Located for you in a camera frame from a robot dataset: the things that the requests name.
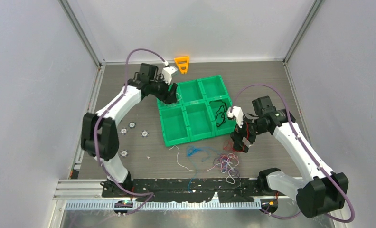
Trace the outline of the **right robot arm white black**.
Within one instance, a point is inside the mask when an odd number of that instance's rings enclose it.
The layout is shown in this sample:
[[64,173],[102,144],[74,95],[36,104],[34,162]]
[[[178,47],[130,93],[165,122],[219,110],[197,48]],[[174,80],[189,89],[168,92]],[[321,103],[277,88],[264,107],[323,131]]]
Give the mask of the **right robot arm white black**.
[[257,188],[264,195],[281,193],[292,199],[300,212],[313,218],[342,209],[346,202],[348,178],[333,171],[303,137],[294,116],[287,108],[278,110],[268,96],[252,101],[253,119],[245,117],[241,107],[229,107],[226,114],[236,125],[230,133],[233,150],[249,151],[258,135],[269,133],[286,150],[301,174],[297,179],[279,168],[260,171]]

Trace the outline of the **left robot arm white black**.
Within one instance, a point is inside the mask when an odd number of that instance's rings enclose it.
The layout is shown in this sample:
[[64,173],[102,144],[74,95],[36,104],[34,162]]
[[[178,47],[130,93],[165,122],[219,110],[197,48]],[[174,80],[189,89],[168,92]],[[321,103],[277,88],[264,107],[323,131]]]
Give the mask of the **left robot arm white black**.
[[176,103],[178,86],[172,82],[172,78],[178,71],[175,66],[164,63],[159,73],[157,66],[142,63],[139,71],[127,80],[109,104],[95,113],[83,116],[81,148],[103,167],[107,179],[115,183],[115,192],[122,197],[132,192],[132,183],[130,172],[118,155],[117,126],[135,105],[149,95],[166,105]]

